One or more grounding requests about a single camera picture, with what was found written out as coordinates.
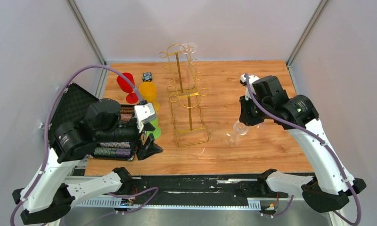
red goblet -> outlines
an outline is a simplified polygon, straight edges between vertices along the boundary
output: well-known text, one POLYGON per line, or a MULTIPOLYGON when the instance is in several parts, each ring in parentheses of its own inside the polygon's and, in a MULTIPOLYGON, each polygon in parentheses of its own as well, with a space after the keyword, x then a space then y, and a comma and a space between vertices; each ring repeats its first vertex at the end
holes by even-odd
MULTIPOLYGON (((122 73, 124 76, 126 76, 134 85, 134 79, 133 75, 130 73, 122 73)), ((116 78, 116 82, 118 83, 121 90, 125 93, 128 93, 126 96, 126 102, 129 104, 136 103, 139 99, 137 98, 137 95, 133 92, 133 88, 120 76, 116 78)))

gold wire rack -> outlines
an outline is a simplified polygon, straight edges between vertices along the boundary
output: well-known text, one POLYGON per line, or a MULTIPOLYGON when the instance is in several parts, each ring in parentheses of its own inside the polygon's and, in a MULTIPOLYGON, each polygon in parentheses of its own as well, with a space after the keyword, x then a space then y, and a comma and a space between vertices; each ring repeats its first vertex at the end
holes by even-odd
POLYGON ((179 147, 183 146, 189 146, 189 145, 196 145, 201 144, 209 141, 209 133, 208 129, 205 126, 203 117, 202 117, 202 109, 199 106, 201 103, 201 98, 208 95, 208 93, 205 93, 207 88, 198 89, 197 81, 201 80, 202 77, 200 77, 201 73, 194 70, 194 65, 197 63, 195 58, 191 58, 191 52, 193 52, 193 49, 190 47, 185 47, 184 49, 180 48, 180 51, 174 51, 169 52, 172 47, 183 47, 182 44, 173 44, 166 49, 166 51, 160 52, 161 58, 168 58, 168 64, 163 66, 164 71, 170 71, 172 75, 172 79, 166 81, 166 85, 168 86, 167 92, 169 97, 169 104, 171 106, 171 112, 172 112, 172 120, 173 120, 173 127, 175 130, 175 138, 176 143, 179 147), (185 55, 185 58, 187 59, 187 72, 189 77, 192 77, 193 82, 192 84, 188 84, 190 88, 184 89, 183 88, 183 79, 181 75, 181 61, 180 56, 185 55), (176 62, 171 60, 171 57, 176 58, 176 62), (176 65, 177 72, 175 72, 172 68, 176 65), (174 103, 179 102, 179 105, 186 108, 188 110, 188 127, 185 129, 178 129, 177 128, 177 120, 176 120, 176 112, 173 110, 174 103), (196 109, 200 118, 200 126, 196 127, 193 126, 193 110, 196 109), (196 140, 194 138, 194 141, 190 139, 190 141, 183 141, 182 136, 189 135, 190 133, 197 133, 197 132, 204 132, 203 138, 201 137, 199 140, 196 140))

cable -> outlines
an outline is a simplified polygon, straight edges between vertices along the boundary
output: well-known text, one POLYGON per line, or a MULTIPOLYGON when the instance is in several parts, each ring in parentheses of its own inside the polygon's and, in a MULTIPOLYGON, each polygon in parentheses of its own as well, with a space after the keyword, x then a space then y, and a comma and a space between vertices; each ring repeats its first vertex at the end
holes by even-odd
MULTIPOLYGON (((158 188, 158 187, 152 187, 152 188, 149 188, 149 189, 147 189, 147 190, 144 190, 144 191, 142 191, 142 192, 140 192, 140 193, 133 194, 133 195, 116 195, 116 194, 112 194, 112 193, 107 193, 107 195, 110 195, 110 196, 112 196, 112 197, 116 197, 116 198, 127 199, 127 198, 137 197, 137 196, 139 196, 139 195, 141 195, 141 194, 147 193, 147 192, 152 191, 152 190, 155 190, 155 192, 152 194, 152 196, 151 196, 149 199, 147 199, 147 201, 145 201, 145 202, 144 202, 142 205, 140 205, 139 207, 135 208, 134 210, 130 210, 130 211, 117 211, 117 212, 116 212, 116 213, 118 213, 118 212, 122 212, 122 215, 124 215, 124 214, 127 214, 127 213, 134 213, 134 212, 137 212, 137 211, 139 211, 141 208, 143 208, 145 205, 147 205, 147 204, 153 199, 153 197, 156 195, 156 193, 158 193, 159 188, 158 188)), ((104 217, 107 217, 107 216, 113 215, 113 214, 115 214, 115 212, 106 213, 106 214, 101 215, 101 216, 99 216, 98 218, 96 218, 96 219, 90 221, 89 223, 86 223, 86 224, 83 225, 83 226, 91 225, 91 224, 94 223, 95 221, 97 221, 97 220, 99 220, 99 219, 101 219, 101 218, 104 218, 104 217)), ((66 226, 66 224, 65 224, 65 219, 64 219, 64 218, 61 219, 61 222, 62 222, 62 226, 66 226)))
POLYGON ((273 215, 262 213, 261 216, 266 215, 266 216, 271 217, 271 218, 282 216, 290 208, 291 204, 293 203, 293 200, 294 200, 294 196, 292 195, 291 198, 290 198, 290 201, 288 201, 286 208, 283 211, 281 211, 280 213, 273 214, 273 215))
MULTIPOLYGON (((295 129, 299 129, 301 130, 302 132, 305 132, 307 134, 309 134, 310 136, 314 137, 316 140, 318 140, 320 142, 321 145, 323 145, 326 150, 330 153, 330 155, 333 157, 334 159, 334 162, 336 162, 336 165, 338 167, 338 170, 340 171, 341 175, 343 176, 343 180, 347 180, 348 177, 347 175, 345 174, 345 171, 343 169, 343 166, 341 165, 340 163, 340 160, 338 159, 337 155, 334 153, 333 149, 331 149, 331 147, 329 145, 326 144, 326 142, 320 138, 319 136, 317 136, 316 134, 312 133, 311 131, 305 129, 305 128, 302 128, 294 123, 291 123, 289 121, 286 121, 284 119, 281 119, 275 115, 273 115, 272 113, 268 112, 264 107, 261 106, 261 104, 258 102, 258 100, 255 98, 254 94, 252 93, 251 91, 251 88, 250 88, 250 80, 249 80, 249 77, 248 77, 248 73, 245 73, 244 77, 246 78, 246 82, 247 82, 247 90, 248 90, 248 93, 249 95, 251 96, 251 99, 252 101, 254 102, 254 104, 267 116, 269 116, 270 118, 276 120, 276 121, 279 121, 281 123, 284 123, 288 126, 291 126, 295 129)), ((357 210, 357 216, 356 216, 356 220, 355 222, 351 222, 349 220, 347 220, 344 216, 342 216, 341 214, 339 214, 337 211, 333 211, 337 216, 339 216, 343 221, 345 221, 346 223, 348 223, 349 225, 352 225, 352 226, 357 226, 359 225, 359 223, 361 222, 361 216, 362 216, 362 211, 361 211, 361 203, 359 202, 359 198, 355 192, 355 190, 353 189, 353 187, 351 186, 351 184, 346 181, 345 182, 349 188, 349 190, 351 191, 352 195, 353 195, 353 198, 355 200, 355 204, 356 204, 356 210, 357 210)))
POLYGON ((132 188, 134 188, 134 194, 137 194, 139 192, 139 190, 137 189, 137 186, 133 186, 132 188))
MULTIPOLYGON (((65 85, 58 91, 56 97, 54 98, 54 100, 53 100, 53 102, 51 104, 50 111, 47 114, 47 118, 46 118, 46 122, 45 122, 45 129, 44 129, 44 158, 43 158, 43 162, 41 163, 41 166, 40 166, 40 171, 41 172, 44 171, 44 169, 46 168, 46 165, 47 165, 47 161, 49 160, 49 123, 50 123, 50 119, 51 119, 51 116, 53 114, 55 105, 57 104, 58 99, 62 96, 64 90, 72 82, 72 80, 78 74, 80 74, 81 72, 86 71, 87 69, 90 69, 90 68, 102 68, 102 69, 106 69, 106 70, 112 71, 115 74, 119 75, 120 77, 122 77, 133 88, 133 90, 136 93, 137 98, 139 99, 139 101, 143 100, 143 97, 141 96, 139 90, 134 86, 134 84, 128 78, 126 78, 126 76, 124 76, 122 73, 120 73, 119 71, 117 71, 117 70, 115 70, 115 69, 113 69, 111 67, 104 66, 104 65, 89 65, 89 66, 86 66, 86 67, 83 67, 83 68, 77 70, 68 79, 68 81, 65 83, 65 85)), ((37 177, 34 179, 34 181, 32 183, 32 186, 30 186, 30 188, 27 190, 26 194, 22 197, 22 199, 19 202, 19 204, 16 205, 16 207, 12 211, 11 217, 10 217, 10 220, 9 220, 9 223, 11 224, 11 226, 15 226, 14 218, 15 218, 15 214, 16 214, 17 210, 22 205, 22 203, 26 201, 27 197, 30 195, 30 193, 33 191, 33 189, 36 187, 36 185, 39 182, 39 180, 40 180, 41 177, 42 177, 42 174, 38 174, 37 175, 37 177)))
POLYGON ((277 192, 277 195, 276 195, 276 201, 272 202, 269 206, 274 206, 275 204, 277 204, 277 207, 276 209, 279 207, 279 193, 277 192))

small toy figure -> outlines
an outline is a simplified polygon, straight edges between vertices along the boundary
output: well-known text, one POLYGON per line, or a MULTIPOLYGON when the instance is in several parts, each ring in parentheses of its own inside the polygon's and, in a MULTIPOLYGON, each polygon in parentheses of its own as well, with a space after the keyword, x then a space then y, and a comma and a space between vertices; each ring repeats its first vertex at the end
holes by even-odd
POLYGON ((151 74, 151 72, 143 73, 143 81, 152 81, 152 74, 151 74))

black case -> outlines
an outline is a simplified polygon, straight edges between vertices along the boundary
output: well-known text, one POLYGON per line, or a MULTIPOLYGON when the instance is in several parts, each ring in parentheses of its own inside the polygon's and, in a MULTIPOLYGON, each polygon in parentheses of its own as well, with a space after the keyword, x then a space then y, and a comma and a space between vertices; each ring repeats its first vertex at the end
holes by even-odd
MULTIPOLYGON (((51 119, 51 127, 49 129, 49 139, 54 136, 55 130, 63 123, 69 121, 75 121, 86 114, 89 105, 98 101, 98 98, 93 96, 91 93, 83 89, 76 83, 71 83, 68 86, 66 93, 64 93, 58 103, 58 106, 54 112, 51 119)), ((121 105, 122 110, 127 108, 132 108, 132 117, 134 117, 134 105, 121 105)), ((112 160, 124 160, 132 161, 134 155, 136 154, 136 148, 141 142, 130 142, 131 155, 129 158, 122 157, 110 157, 110 156, 99 156, 91 155, 98 159, 112 159, 112 160)))

